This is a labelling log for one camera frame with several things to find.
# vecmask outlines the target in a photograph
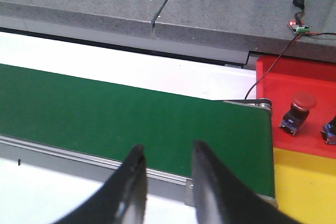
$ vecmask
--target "gray countertop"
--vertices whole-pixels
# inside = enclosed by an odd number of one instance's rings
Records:
[[[336,0],[306,0],[306,24],[336,32]],[[0,27],[245,63],[293,38],[292,0],[0,0]],[[301,38],[288,56],[336,62],[336,38]]]

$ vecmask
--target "green conveyor belt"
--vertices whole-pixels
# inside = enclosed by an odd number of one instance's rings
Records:
[[[143,144],[149,168],[183,176],[204,140],[256,193],[275,195],[261,108],[0,65],[0,133],[119,161]]]

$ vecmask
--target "white floor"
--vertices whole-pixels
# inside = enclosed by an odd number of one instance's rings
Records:
[[[210,100],[243,99],[256,78],[251,70],[7,33],[0,33],[0,63]],[[255,97],[253,90],[249,98]],[[51,223],[100,186],[97,181],[0,158],[0,223]],[[194,224],[195,211],[149,195],[144,223]]]

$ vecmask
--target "yellow panel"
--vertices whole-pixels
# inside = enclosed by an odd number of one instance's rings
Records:
[[[336,223],[336,159],[274,148],[279,209],[306,224]]]

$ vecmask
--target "red panel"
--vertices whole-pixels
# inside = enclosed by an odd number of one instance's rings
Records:
[[[263,56],[257,61],[257,78],[271,66],[276,57]],[[283,115],[290,109],[292,95],[305,91],[317,98],[317,105],[296,136],[279,128]],[[257,86],[258,98],[273,102],[274,147],[290,151],[336,158],[336,145],[327,145],[322,126],[336,114],[336,64],[311,60],[281,58]]]

